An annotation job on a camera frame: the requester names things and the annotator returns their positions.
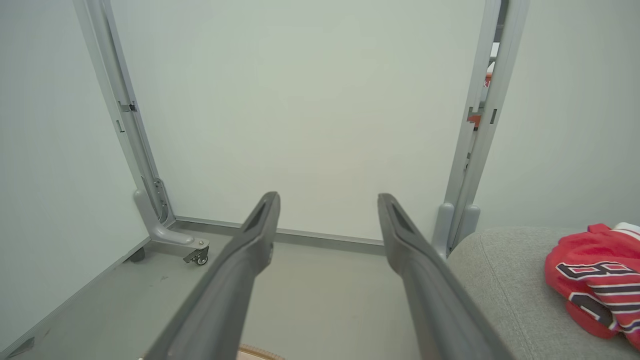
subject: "gray upholstered seat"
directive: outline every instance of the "gray upholstered seat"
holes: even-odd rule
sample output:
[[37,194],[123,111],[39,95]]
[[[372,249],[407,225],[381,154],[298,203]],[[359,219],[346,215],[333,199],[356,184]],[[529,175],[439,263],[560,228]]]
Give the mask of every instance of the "gray upholstered seat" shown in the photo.
[[580,229],[510,227],[471,234],[449,267],[517,359],[639,359],[621,334],[605,340],[577,325],[547,286],[547,254]]

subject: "metal bracket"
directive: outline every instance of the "metal bracket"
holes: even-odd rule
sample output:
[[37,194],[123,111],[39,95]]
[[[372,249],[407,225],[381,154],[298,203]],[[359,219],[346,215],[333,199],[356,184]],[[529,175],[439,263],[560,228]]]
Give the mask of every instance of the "metal bracket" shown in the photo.
[[450,202],[440,205],[436,226],[433,229],[433,237],[431,238],[431,246],[443,260],[446,260],[449,255],[447,242],[449,241],[449,231],[453,222],[454,210],[455,207]]
[[159,177],[154,177],[155,191],[160,196],[160,203],[162,204],[162,211],[159,214],[159,221],[162,224],[172,224],[175,221],[171,206],[169,205],[169,196],[164,189],[164,183]]
[[120,105],[120,110],[123,113],[128,113],[130,111],[133,111],[133,112],[136,112],[136,113],[138,112],[138,109],[137,109],[136,104],[134,102],[132,102],[130,104],[122,104],[120,101],[118,101],[118,104]]
[[209,246],[209,240],[198,239],[198,241],[196,241],[196,238],[191,235],[171,231],[164,227],[163,224],[160,224],[160,221],[158,221],[156,217],[156,212],[151,206],[151,200],[145,190],[136,190],[133,199],[136,201],[138,211],[140,212],[142,221],[145,223],[145,227],[147,227],[151,241],[181,245],[193,249],[204,249]]
[[458,229],[457,243],[460,243],[467,236],[473,234],[476,231],[478,220],[480,219],[480,207],[475,204],[467,206],[462,214],[462,221],[460,222],[460,228]]
[[476,116],[476,115],[480,115],[482,116],[482,114],[484,114],[484,106],[479,106],[478,107],[478,111],[473,111],[473,108],[469,108],[469,114],[467,115],[467,117],[472,117],[472,116]]

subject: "metal frame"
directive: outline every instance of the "metal frame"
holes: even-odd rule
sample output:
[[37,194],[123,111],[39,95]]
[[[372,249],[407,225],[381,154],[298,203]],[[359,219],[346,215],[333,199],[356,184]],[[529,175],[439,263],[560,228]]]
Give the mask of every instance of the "metal frame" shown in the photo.
[[451,230],[447,240],[447,251],[450,252],[466,236],[475,231],[480,207],[473,204],[476,197],[480,177],[489,155],[491,142],[498,126],[502,105],[506,97],[513,66],[515,64],[520,39],[527,18],[529,0],[509,0],[506,20],[498,56],[489,86],[484,113],[480,120],[477,138],[470,155],[467,171],[460,188],[455,205]]
[[195,241],[193,236],[167,229],[175,217],[157,173],[109,0],[74,0],[74,3],[102,94],[138,187],[134,198],[152,241],[207,248],[209,240]]
[[[226,222],[217,220],[207,220],[202,218],[175,217],[181,222],[191,222],[194,224],[211,225],[216,234],[224,234],[227,236],[235,234],[242,224],[236,222]],[[367,238],[357,238],[354,236],[341,236],[324,233],[313,233],[310,231],[299,231],[289,229],[276,229],[276,242],[289,243],[293,245],[303,245],[309,247],[319,247],[322,249],[333,249],[349,252],[359,252],[361,254],[384,255],[384,243],[382,240],[374,240]]]
[[451,165],[451,172],[449,174],[449,184],[447,185],[444,203],[438,209],[438,218],[436,219],[431,239],[432,245],[443,258],[446,258],[447,255],[447,240],[449,239],[455,204],[458,202],[460,188],[462,187],[462,182],[465,177],[469,144],[472,141],[472,135],[474,133],[474,124],[468,121],[468,117],[470,112],[479,111],[484,79],[486,77],[487,61],[491,55],[491,46],[493,45],[493,38],[495,36],[501,6],[501,0],[486,0],[484,3],[484,13],[480,26],[480,34],[478,36],[474,68],[471,73],[467,101],[465,103],[465,109],[463,110],[462,124],[458,135],[458,143],[456,144],[453,164]]
[[[140,106],[135,97],[131,77],[129,76],[124,52],[118,36],[111,0],[83,1],[87,3],[87,8],[93,22],[95,37],[100,47],[103,66],[106,69],[113,96],[120,108],[119,115],[122,118],[122,124],[118,122],[117,125],[118,127],[121,125],[124,126],[128,147],[131,148],[131,153],[140,170],[140,176],[146,193],[152,201],[160,223],[168,227],[175,221],[175,216],[169,204],[164,184],[158,176],[156,164],[145,134]],[[432,237],[434,248],[443,258],[450,253],[455,244],[464,238],[464,236],[475,230],[475,224],[479,216],[479,208],[477,206],[470,208],[469,206],[472,205],[477,190],[477,184],[479,183],[479,177],[486,161],[486,155],[488,154],[495,127],[492,127],[492,130],[488,129],[488,125],[486,124],[488,121],[481,121],[476,139],[473,142],[473,149],[471,153],[469,153],[472,135],[474,134],[474,125],[467,119],[469,113],[479,111],[481,105],[486,68],[490,59],[491,47],[495,37],[502,3],[502,0],[485,1],[474,68],[471,75],[465,109],[463,111],[463,118],[461,120],[462,124],[458,136],[458,143],[456,144],[444,203],[438,210],[438,218]],[[506,10],[506,23],[504,25],[500,51],[496,58],[492,85],[489,89],[487,101],[484,104],[484,108],[487,111],[484,113],[483,118],[486,118],[487,114],[493,115],[490,125],[497,124],[497,118],[500,113],[499,109],[504,102],[506,87],[511,76],[511,70],[513,69],[515,53],[517,52],[522,34],[528,4],[529,0],[510,0],[508,9]],[[203,222],[205,224],[228,226],[228,224],[202,219],[181,218],[181,220],[196,220],[197,222]],[[285,229],[279,229],[278,232],[313,238],[350,241],[354,243],[371,243],[375,241]],[[185,241],[189,242],[190,240],[181,239],[178,243],[184,243]]]
[[158,218],[161,222],[169,224],[175,219],[166,199],[163,199],[161,187],[157,183],[159,178],[156,164],[151,154],[139,109],[135,103],[135,95],[126,64],[124,59],[118,55],[119,41],[117,33],[111,30],[107,6],[104,6],[102,0],[84,1],[90,16],[93,37],[101,57],[100,60],[92,59],[92,61],[94,61],[94,67],[102,68],[106,73],[111,88],[111,97],[107,103],[113,103],[115,100],[119,109],[115,120],[116,130],[125,135],[128,147],[132,150],[138,168],[138,172],[134,176],[141,176]]

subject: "caster wheel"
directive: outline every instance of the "caster wheel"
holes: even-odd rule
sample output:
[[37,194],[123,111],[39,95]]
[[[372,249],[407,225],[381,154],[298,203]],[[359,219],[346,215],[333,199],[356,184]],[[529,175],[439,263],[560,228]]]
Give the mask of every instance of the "caster wheel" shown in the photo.
[[129,259],[132,263],[137,263],[139,261],[143,261],[145,259],[145,248],[141,247],[138,251],[134,252],[133,255],[129,256]]

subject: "beige object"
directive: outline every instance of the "beige object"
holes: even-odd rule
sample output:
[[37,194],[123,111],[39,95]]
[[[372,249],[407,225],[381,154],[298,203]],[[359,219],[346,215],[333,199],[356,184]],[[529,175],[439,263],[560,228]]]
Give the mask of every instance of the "beige object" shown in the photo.
[[237,360],[284,360],[284,357],[277,356],[276,354],[257,347],[240,344]]

